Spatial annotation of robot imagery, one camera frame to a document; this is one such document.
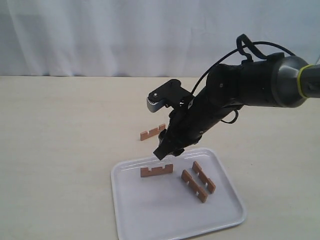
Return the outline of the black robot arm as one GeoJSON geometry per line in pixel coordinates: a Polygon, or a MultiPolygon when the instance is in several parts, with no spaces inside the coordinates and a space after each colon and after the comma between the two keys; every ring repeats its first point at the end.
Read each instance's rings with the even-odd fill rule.
{"type": "Polygon", "coordinates": [[[320,67],[298,56],[240,65],[220,63],[209,71],[205,87],[197,95],[182,88],[178,79],[170,79],[147,97],[151,112],[172,107],[168,127],[160,133],[154,155],[159,160],[179,156],[243,106],[296,108],[319,96],[320,67]]]}

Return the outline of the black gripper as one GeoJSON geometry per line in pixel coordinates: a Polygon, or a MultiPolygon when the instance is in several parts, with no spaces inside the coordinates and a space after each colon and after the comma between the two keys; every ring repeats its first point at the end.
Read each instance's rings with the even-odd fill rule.
{"type": "Polygon", "coordinates": [[[238,111],[240,105],[218,106],[200,92],[188,109],[177,110],[170,117],[168,128],[159,136],[159,145],[153,151],[158,160],[166,156],[180,156],[185,148],[197,144],[202,135],[228,114],[238,111]]]}

